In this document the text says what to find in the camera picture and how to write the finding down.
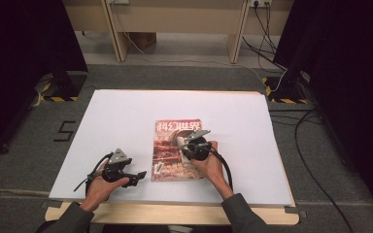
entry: sleeve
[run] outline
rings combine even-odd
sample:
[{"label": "sleeve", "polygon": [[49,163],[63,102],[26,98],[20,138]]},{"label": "sleeve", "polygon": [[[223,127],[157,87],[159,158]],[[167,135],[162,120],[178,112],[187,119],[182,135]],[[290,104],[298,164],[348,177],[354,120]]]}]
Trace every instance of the sleeve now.
[{"label": "sleeve", "polygon": [[78,203],[73,202],[59,220],[43,232],[83,233],[89,226],[93,216],[93,213],[84,211]]},{"label": "sleeve", "polygon": [[231,222],[234,233],[269,232],[266,223],[251,210],[241,193],[224,200],[222,207]]}]

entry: magazine cover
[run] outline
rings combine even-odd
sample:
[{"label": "magazine cover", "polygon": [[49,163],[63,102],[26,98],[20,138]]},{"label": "magazine cover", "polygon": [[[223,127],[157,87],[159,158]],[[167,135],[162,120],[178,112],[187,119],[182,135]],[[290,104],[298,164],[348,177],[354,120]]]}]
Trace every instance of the magazine cover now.
[{"label": "magazine cover", "polygon": [[169,182],[202,179],[178,148],[194,130],[202,129],[200,119],[163,119],[155,122],[152,181]]}]

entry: power strip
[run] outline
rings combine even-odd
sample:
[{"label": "power strip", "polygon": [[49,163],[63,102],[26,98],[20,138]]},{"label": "power strip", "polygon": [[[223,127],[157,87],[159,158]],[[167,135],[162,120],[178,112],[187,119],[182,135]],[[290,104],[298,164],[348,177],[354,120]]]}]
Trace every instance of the power strip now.
[{"label": "power strip", "polygon": [[258,2],[258,7],[259,8],[264,8],[269,4],[269,7],[271,7],[272,0],[252,0],[251,1],[251,7],[254,6],[254,2]]}]

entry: electrical cable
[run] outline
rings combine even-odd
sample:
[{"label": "electrical cable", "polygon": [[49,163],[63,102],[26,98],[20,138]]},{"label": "electrical cable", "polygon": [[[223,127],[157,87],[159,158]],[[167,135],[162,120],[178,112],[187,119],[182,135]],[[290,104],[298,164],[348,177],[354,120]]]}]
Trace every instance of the electrical cable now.
[{"label": "electrical cable", "polygon": [[309,112],[314,109],[300,109],[300,110],[268,110],[268,112]]},{"label": "electrical cable", "polygon": [[[281,118],[290,118],[290,119],[300,120],[299,117],[294,117],[294,116],[278,116],[278,115],[270,115],[270,116],[271,117],[281,117]],[[308,118],[305,118],[304,121],[307,121],[307,122],[310,122],[310,123],[315,123],[315,124],[323,124],[322,122],[316,122],[316,121],[311,120],[311,118],[314,118],[314,117],[320,117],[320,116],[309,116]],[[281,122],[281,121],[276,121],[276,120],[272,120],[272,122],[281,123],[281,124],[285,124],[285,125],[296,125],[296,123],[286,123],[286,122]]]},{"label": "electrical cable", "polygon": [[232,185],[232,175],[231,175],[231,171],[229,169],[229,166],[228,164],[226,163],[226,160],[222,157],[222,155],[220,155],[218,153],[218,151],[211,146],[211,148],[208,150],[206,149],[205,147],[199,147],[198,145],[196,144],[184,144],[180,147],[178,147],[178,150],[182,150],[183,148],[186,148],[187,146],[194,146],[196,147],[197,149],[200,148],[201,150],[205,150],[207,152],[211,152],[217,159],[220,160],[220,162],[222,163],[223,167],[225,168],[225,172],[226,172],[226,175],[228,177],[228,184],[229,184],[229,187],[231,188],[231,190],[233,191],[234,188],[233,188],[233,185]]},{"label": "electrical cable", "polygon": [[229,183],[229,187],[231,188],[231,190],[233,191],[234,188],[233,188],[233,185],[232,185],[232,175],[231,175],[231,171],[229,170],[229,166],[228,164],[226,163],[225,159],[222,157],[222,155],[220,155],[218,153],[218,151],[214,148],[214,147],[211,147],[212,150],[210,150],[210,152],[217,158],[220,160],[220,162],[222,163],[223,167],[225,168],[225,172],[226,172],[226,175],[228,176],[228,183]]},{"label": "electrical cable", "polygon": [[42,98],[42,94],[41,92],[39,92],[37,89],[35,89],[35,91],[38,93],[38,99],[36,100],[36,103],[35,104],[32,104],[30,107],[29,107],[29,110],[35,108],[35,107],[38,107],[40,104],[41,104],[41,98]]},{"label": "electrical cable", "polygon": [[123,34],[129,40],[129,42],[135,47],[135,49],[138,50],[142,55],[144,55],[145,59],[148,60],[149,62],[152,62],[152,63],[159,63],[159,62],[174,62],[174,63],[178,63],[178,62],[215,63],[215,64],[219,64],[219,65],[224,65],[224,66],[239,66],[239,67],[244,67],[244,68],[247,68],[247,69],[251,70],[256,75],[256,77],[258,78],[258,80],[266,88],[266,85],[262,81],[262,78],[259,76],[258,72],[255,71],[255,70],[253,70],[252,68],[250,68],[248,66],[241,65],[241,64],[231,64],[231,63],[228,64],[228,63],[223,63],[223,62],[219,62],[219,61],[215,61],[215,60],[191,60],[191,59],[181,59],[181,60],[160,59],[160,60],[155,60],[155,59],[150,59],[141,49],[139,49],[137,47],[137,45],[129,38],[129,36],[127,35],[126,32],[124,32]]},{"label": "electrical cable", "polygon": [[267,14],[267,17],[266,17],[266,31],[267,31],[267,37],[268,39],[270,40],[271,42],[271,50],[274,52],[275,54],[275,51],[277,50],[277,47],[275,46],[274,42],[272,41],[270,35],[269,35],[269,22],[271,21],[271,5],[269,4],[269,2],[266,3],[266,14]]},{"label": "electrical cable", "polygon": [[258,21],[259,21],[259,24],[261,25],[262,31],[264,32],[263,40],[265,40],[265,37],[267,37],[268,40],[265,40],[266,43],[268,43],[268,45],[271,47],[271,49],[272,49],[272,48],[276,49],[274,43],[273,43],[272,40],[271,40],[271,37],[269,36],[269,32],[266,31],[266,29],[265,29],[265,27],[264,27],[264,25],[263,25],[263,23],[262,23],[262,20],[261,20],[261,18],[259,17],[258,12],[256,11],[257,8],[258,8],[258,1],[254,1],[254,11],[255,11],[255,15],[256,15],[256,18],[257,18]]},{"label": "electrical cable", "polygon": [[74,189],[74,192],[78,190],[78,188],[80,188],[80,186],[86,182],[86,181],[92,181],[94,179],[94,174],[97,172],[97,169],[98,167],[101,165],[101,163],[106,159],[106,158],[110,158],[112,155],[112,153],[108,153],[106,154],[103,158],[101,158],[101,160],[99,160],[99,162],[95,165],[95,167],[93,168],[92,172],[89,173],[86,178],[80,182],[80,184],[78,184],[78,186]]},{"label": "electrical cable", "polygon": [[351,233],[354,233],[354,230],[352,228],[352,226],[350,225],[349,221],[347,220],[347,218],[345,217],[344,213],[341,211],[341,209],[338,207],[338,205],[335,203],[335,201],[332,199],[332,197],[325,191],[325,189],[323,189],[323,187],[321,186],[321,184],[319,183],[319,181],[315,178],[315,176],[313,175],[313,173],[311,172],[307,162],[305,161],[305,158],[304,158],[304,155],[302,154],[301,152],[301,149],[298,145],[298,128],[299,128],[299,125],[304,122],[305,118],[308,116],[308,114],[312,113],[313,111],[315,111],[315,109],[307,112],[299,121],[298,123],[295,125],[295,130],[294,130],[294,139],[295,139],[295,145],[296,145],[296,150],[298,151],[298,154],[301,158],[301,161],[302,163],[304,164],[305,168],[307,169],[307,172],[308,174],[311,176],[311,178],[314,180],[314,182],[317,184],[317,186],[320,188],[320,190],[325,194],[325,196],[329,199],[329,201],[332,203],[332,205],[335,207],[335,209],[338,211],[338,213],[341,215],[342,219],[344,219],[345,223],[347,224],[349,230]]},{"label": "electrical cable", "polygon": [[250,48],[251,51],[255,52],[256,54],[258,54],[258,64],[259,64],[259,67],[263,70],[263,71],[266,71],[266,72],[269,72],[269,73],[279,73],[279,74],[282,74],[281,72],[273,72],[273,71],[268,71],[268,70],[265,70],[261,64],[259,63],[259,57],[261,56],[262,58],[264,58],[265,60],[269,61],[271,64],[275,65],[276,67],[280,68],[282,71],[285,71],[286,68],[284,68],[283,66],[275,63],[273,60],[271,60],[269,57],[267,57],[266,55],[262,54],[262,52],[269,52],[269,53],[273,53],[271,51],[267,51],[267,50],[261,50],[261,49],[257,49],[255,48],[254,46],[250,45],[250,43],[247,42],[247,40],[242,37],[243,41],[245,42],[245,44],[247,44],[247,46]]}]

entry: hand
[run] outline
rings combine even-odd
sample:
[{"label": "hand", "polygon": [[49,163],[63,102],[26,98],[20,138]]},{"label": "hand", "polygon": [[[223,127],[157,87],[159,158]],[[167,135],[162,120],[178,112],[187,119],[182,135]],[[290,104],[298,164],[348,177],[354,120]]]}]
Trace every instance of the hand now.
[{"label": "hand", "polygon": [[[213,149],[218,149],[218,142],[210,141],[210,143],[212,144]],[[214,185],[223,200],[234,194],[232,189],[229,187],[229,184],[226,182],[225,177],[223,176],[222,163],[211,152],[204,161],[192,159],[191,163],[195,165]]]},{"label": "hand", "polygon": [[[108,160],[105,161],[99,167],[99,169],[103,169],[107,162]],[[128,182],[129,178],[122,178],[116,182],[108,183],[102,178],[102,176],[96,177],[90,184],[86,194],[86,199],[83,201],[80,207],[87,212],[95,211],[98,209],[99,204],[109,197],[111,192],[113,192],[117,187],[123,186]]]}]

